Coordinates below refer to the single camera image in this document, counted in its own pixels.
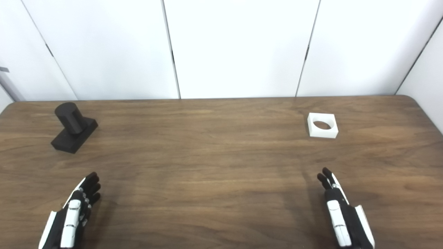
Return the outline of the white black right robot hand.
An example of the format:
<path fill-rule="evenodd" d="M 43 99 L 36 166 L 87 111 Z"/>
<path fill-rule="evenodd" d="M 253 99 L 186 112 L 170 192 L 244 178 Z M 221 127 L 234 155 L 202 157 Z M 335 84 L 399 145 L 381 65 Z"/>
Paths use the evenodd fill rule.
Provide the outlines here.
<path fill-rule="evenodd" d="M 317 174 L 325 189 L 326 207 L 339 249 L 374 249 L 375 239 L 361 205 L 352 206 L 334 173 L 327 167 Z"/>

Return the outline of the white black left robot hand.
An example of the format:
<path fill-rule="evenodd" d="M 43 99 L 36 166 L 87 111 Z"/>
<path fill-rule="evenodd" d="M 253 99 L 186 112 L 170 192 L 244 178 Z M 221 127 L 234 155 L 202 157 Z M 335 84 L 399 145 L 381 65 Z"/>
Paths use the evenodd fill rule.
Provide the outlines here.
<path fill-rule="evenodd" d="M 101 198 L 99 176 L 91 172 L 73 189 L 59 211 L 51 211 L 39 249 L 79 249 L 95 203 Z"/>

